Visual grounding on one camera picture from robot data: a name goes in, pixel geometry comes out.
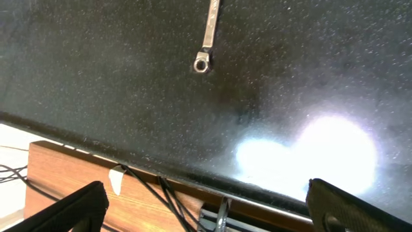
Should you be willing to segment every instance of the wrench head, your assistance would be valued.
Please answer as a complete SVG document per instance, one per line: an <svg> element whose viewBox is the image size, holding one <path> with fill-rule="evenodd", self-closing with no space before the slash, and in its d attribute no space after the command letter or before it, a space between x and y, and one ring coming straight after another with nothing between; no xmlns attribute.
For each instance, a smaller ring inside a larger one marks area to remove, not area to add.
<svg viewBox="0 0 412 232"><path fill-rule="evenodd" d="M210 67L211 64L209 61L209 54L207 52L198 52L196 60L193 64L194 71L196 71L197 73L205 73L209 71Z"/></svg>

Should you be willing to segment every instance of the granite countertop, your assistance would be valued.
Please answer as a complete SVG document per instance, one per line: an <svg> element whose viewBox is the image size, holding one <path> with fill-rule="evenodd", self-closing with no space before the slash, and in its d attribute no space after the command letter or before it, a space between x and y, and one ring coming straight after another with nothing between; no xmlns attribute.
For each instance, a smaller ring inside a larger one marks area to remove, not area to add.
<svg viewBox="0 0 412 232"><path fill-rule="evenodd" d="M1 120L176 180L307 214L322 178L412 222L412 5L2 1Z"/></svg>

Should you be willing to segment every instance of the bundle of cables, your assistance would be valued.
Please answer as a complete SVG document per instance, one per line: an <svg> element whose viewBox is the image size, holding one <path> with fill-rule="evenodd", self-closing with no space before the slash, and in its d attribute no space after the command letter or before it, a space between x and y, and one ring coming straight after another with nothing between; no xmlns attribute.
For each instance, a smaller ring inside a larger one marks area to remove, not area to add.
<svg viewBox="0 0 412 232"><path fill-rule="evenodd" d="M21 167L21 168L10 168L8 166L2 165L0 164L0 167L4 168L5 170L1 170L0 172L12 172L13 174L10 175L9 177L4 177L4 178L0 178L0 183L4 183L4 182L8 182L11 180L17 180L20 179L21 181L23 181L29 188L31 188L32 190L42 194L43 196L49 198L50 200L53 201L58 201L59 199L44 192L43 190L35 187L32 183L30 183L29 180L27 180L26 177L23 177L20 175L20 171L27 168L27 166L25 167ZM131 170L129 167L127 167L126 165L122 165L122 168L124 170L126 170L127 172L130 173L130 175L132 175L134 178L136 178L141 184L143 184L143 186L145 186L147 188L147 190L149 190L165 207L167 207L168 209L170 209L170 211L172 211L172 213L176 216L176 218L178 219L179 223L182 225L182 227L184 228L184 230L186 232L193 232L193 231L197 231L197 229L194 229L190 223L188 223L188 221L185 218L185 213L186 215L188 215L190 217L190 219L198 226L198 228L200 229L200 231L208 231L203 225L201 225L199 223L198 220L196 220L196 218L191 214L191 212L182 204L182 202L180 202L180 200L177 198L174 189L172 188L172 186L169 184L169 182L167 181L167 179L162 178L162 177L158 177L158 181L159 181L159 185L162 188L162 191L165 195L165 199L162 198L146 181L144 181L142 178L140 178L133 170ZM113 229L112 227L109 227L105 224L102 225L102 228L108 230L108 231L117 231L116 229Z"/></svg>

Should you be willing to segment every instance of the wrench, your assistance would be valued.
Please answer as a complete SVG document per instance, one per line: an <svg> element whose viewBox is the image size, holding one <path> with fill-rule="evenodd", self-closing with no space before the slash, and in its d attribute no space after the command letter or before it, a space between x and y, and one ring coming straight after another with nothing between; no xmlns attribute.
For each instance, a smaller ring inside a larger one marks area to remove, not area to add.
<svg viewBox="0 0 412 232"><path fill-rule="evenodd" d="M209 15L207 16L205 38L193 64L194 70L198 73L205 73L211 68L210 54L213 47L216 23L218 22L219 6L220 0L211 0Z"/></svg>

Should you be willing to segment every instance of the white floor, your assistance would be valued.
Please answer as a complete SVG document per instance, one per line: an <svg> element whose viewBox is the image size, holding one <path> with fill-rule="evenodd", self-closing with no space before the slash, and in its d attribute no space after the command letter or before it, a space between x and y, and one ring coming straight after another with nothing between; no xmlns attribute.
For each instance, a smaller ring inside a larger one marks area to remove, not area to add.
<svg viewBox="0 0 412 232"><path fill-rule="evenodd" d="M0 124L0 164L11 168L20 168L27 165L28 147L31 142L45 140L42 137L21 131L4 124ZM20 172L26 176L27 170ZM7 177L10 172L0 173L0 177ZM26 185L20 180L0 183L0 231L10 223L23 219Z"/></svg>

